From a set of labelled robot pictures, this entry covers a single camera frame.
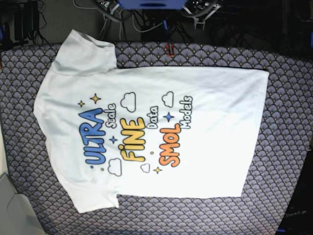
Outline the white printed T-shirt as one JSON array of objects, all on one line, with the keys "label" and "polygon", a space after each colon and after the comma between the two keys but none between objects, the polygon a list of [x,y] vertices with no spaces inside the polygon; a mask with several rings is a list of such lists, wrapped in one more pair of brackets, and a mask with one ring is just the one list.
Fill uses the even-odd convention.
[{"label": "white printed T-shirt", "polygon": [[268,78],[223,67],[119,69],[113,44],[73,30],[34,115],[80,213],[118,207],[119,195],[240,197]]}]

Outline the red black clamp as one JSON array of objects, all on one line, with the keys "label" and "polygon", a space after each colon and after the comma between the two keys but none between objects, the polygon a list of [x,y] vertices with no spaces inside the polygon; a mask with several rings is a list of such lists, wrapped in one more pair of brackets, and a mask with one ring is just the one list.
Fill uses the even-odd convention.
[{"label": "red black clamp", "polygon": [[174,49],[174,45],[172,43],[166,44],[166,52],[167,52],[167,56],[169,56],[169,57],[175,56],[175,49]]}]

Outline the blue box at top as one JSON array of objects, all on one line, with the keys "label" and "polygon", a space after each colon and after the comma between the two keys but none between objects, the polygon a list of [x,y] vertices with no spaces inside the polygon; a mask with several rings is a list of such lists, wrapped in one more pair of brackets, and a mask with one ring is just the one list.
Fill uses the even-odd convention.
[{"label": "blue box at top", "polygon": [[118,0],[125,9],[169,9],[180,10],[187,3],[187,0]]}]

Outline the purple fan-pattern table mat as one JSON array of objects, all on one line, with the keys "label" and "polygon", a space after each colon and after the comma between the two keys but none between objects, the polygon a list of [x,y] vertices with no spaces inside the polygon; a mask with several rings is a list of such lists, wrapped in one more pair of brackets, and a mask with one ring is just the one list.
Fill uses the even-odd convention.
[{"label": "purple fan-pattern table mat", "polygon": [[164,43],[117,43],[121,68],[227,66],[265,69],[268,89],[254,157],[239,198],[121,196],[120,207],[80,214],[57,181],[33,115],[59,44],[0,54],[0,118],[9,176],[50,235],[273,235],[295,191],[313,135],[313,64],[265,51]]}]

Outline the grey plastic bin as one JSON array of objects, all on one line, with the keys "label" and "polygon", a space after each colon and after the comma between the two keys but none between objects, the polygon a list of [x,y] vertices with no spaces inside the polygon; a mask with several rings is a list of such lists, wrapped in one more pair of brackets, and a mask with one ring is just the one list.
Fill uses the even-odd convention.
[{"label": "grey plastic bin", "polygon": [[18,194],[7,174],[0,177],[0,233],[2,235],[44,235],[45,232],[23,194]]}]

